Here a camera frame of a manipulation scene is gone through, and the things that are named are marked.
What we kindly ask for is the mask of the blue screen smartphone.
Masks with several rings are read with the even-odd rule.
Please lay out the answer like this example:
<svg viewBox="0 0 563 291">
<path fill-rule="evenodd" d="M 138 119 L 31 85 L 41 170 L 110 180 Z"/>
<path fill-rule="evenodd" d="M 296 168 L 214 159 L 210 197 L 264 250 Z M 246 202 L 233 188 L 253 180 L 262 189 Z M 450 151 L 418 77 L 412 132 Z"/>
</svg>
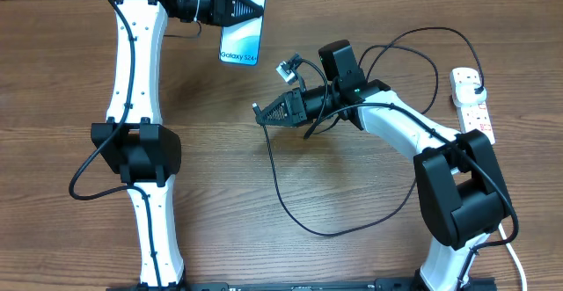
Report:
<svg viewBox="0 0 563 291">
<path fill-rule="evenodd" d="M 265 7 L 266 0 L 251 0 Z M 254 66 L 259 60 L 263 15 L 251 18 L 221 31 L 219 60 L 221 62 Z"/>
</svg>

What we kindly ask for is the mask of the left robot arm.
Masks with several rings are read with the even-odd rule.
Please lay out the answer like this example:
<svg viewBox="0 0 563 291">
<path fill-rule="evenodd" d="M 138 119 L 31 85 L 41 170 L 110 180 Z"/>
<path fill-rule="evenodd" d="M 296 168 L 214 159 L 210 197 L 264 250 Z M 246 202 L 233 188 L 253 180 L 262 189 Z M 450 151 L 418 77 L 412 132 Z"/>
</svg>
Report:
<svg viewBox="0 0 563 291">
<path fill-rule="evenodd" d="M 221 29 L 222 62 L 258 62 L 266 0 L 107 0 L 117 23 L 113 95 L 91 140 L 128 193 L 142 253 L 136 290 L 187 290 L 176 235 L 173 187 L 181 142 L 163 124 L 159 101 L 161 50 L 169 19 Z"/>
</svg>

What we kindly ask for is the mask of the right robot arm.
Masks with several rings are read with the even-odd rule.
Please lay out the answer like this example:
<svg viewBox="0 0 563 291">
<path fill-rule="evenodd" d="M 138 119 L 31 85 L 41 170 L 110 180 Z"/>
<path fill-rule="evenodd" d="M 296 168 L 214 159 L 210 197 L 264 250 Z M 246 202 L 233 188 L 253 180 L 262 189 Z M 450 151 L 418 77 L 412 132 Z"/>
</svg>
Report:
<svg viewBox="0 0 563 291">
<path fill-rule="evenodd" d="M 479 251 L 511 243 L 518 232 L 492 242 L 501 221 L 517 215 L 492 143 L 481 131 L 461 133 L 416 112 L 387 84 L 364 75 L 348 40 L 318 51 L 323 85 L 307 89 L 294 55 L 277 72 L 298 82 L 264 109 L 252 109 L 262 127 L 315 129 L 334 115 L 387 141 L 413 162 L 420 212 L 433 239 L 425 262 L 412 278 L 380 278 L 377 290 L 495 290 L 492 278 L 475 279 L 470 268 Z"/>
</svg>

